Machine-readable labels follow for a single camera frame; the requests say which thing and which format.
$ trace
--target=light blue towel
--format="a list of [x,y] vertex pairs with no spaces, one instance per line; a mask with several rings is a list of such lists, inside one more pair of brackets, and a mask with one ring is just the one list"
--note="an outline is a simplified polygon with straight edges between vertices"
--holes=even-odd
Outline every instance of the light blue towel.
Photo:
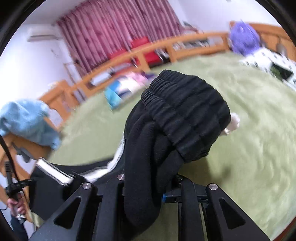
[[40,100],[9,102],[0,110],[0,135],[11,132],[56,150],[61,140],[59,133],[44,120],[48,111],[48,105]]

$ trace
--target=patterned curtain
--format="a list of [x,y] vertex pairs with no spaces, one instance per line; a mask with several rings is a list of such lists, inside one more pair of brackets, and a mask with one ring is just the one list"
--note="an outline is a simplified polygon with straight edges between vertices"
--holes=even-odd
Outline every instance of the patterned curtain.
[[167,0],[87,0],[59,25],[72,58],[88,73],[108,55],[130,49],[132,39],[179,35],[181,25]]

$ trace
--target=mattress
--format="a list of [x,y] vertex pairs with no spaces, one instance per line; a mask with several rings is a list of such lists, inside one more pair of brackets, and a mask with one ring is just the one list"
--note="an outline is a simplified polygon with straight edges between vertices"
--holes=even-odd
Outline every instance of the mattress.
[[[219,137],[209,155],[185,164],[180,174],[193,182],[218,184],[269,236],[276,238],[296,216],[296,93],[279,80],[238,63],[241,56],[198,56],[152,69],[197,75],[216,88],[240,127]],[[102,93],[78,107],[63,130],[50,162],[79,165],[115,152],[125,120],[140,99],[112,112]],[[163,205],[157,221],[136,240],[178,240],[176,204]]]

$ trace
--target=air conditioner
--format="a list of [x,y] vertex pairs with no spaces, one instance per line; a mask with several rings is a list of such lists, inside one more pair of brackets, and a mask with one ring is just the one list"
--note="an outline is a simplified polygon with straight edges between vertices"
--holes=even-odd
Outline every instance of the air conditioner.
[[28,26],[27,41],[42,41],[59,39],[58,31],[50,24],[30,24]]

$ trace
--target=ceiling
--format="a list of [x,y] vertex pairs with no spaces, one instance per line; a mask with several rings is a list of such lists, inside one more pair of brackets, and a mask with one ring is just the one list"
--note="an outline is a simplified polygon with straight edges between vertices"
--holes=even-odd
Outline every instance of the ceiling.
[[54,23],[61,16],[84,1],[85,0],[46,0],[25,20],[24,24]]

